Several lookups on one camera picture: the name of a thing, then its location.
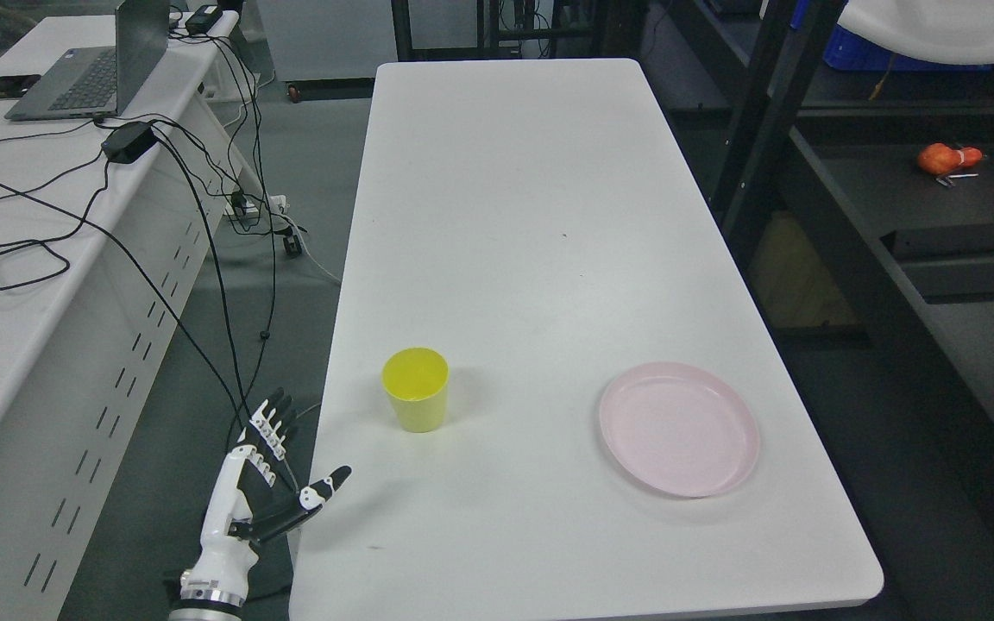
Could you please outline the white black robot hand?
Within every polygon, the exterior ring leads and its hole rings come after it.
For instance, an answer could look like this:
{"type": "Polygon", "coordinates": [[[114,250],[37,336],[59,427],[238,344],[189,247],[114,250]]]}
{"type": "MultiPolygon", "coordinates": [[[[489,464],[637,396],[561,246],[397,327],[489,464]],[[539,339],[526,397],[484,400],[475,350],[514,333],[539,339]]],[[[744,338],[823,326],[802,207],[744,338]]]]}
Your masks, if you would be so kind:
{"type": "Polygon", "coordinates": [[[342,465],[303,487],[287,483],[286,440],[299,419],[292,404],[281,388],[269,394],[226,453],[204,513],[200,555],[179,578],[176,601],[225,601],[240,606],[242,615],[249,571],[266,543],[318,514],[351,475],[351,467],[342,465]]]}

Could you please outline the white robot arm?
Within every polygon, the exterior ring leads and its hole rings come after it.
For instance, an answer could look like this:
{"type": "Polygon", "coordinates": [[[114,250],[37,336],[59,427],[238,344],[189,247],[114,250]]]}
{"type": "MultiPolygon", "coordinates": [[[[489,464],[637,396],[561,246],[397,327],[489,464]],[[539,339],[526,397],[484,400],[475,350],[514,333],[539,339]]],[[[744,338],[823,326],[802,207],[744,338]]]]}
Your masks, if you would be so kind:
{"type": "Polygon", "coordinates": [[[229,620],[240,621],[242,608],[225,601],[211,599],[179,599],[174,602],[167,620],[229,620]]]}

